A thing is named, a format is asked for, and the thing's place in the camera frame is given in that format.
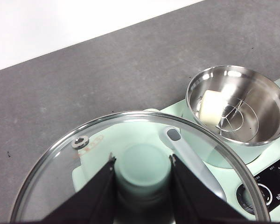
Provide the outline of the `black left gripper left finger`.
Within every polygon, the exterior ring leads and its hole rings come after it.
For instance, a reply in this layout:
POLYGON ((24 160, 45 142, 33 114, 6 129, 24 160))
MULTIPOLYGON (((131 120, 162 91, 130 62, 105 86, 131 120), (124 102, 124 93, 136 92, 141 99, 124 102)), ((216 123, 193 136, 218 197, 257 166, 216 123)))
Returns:
POLYGON ((112 224, 116 213, 115 157, 81 190, 43 219, 44 224, 112 224))

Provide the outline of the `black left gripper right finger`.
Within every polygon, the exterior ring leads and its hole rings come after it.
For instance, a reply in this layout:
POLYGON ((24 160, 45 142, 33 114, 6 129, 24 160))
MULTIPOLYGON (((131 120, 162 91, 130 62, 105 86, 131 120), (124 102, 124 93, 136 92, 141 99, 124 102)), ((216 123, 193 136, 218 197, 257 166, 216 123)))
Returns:
POLYGON ((177 224, 243 224, 247 219, 209 190, 175 155, 170 194, 177 224))

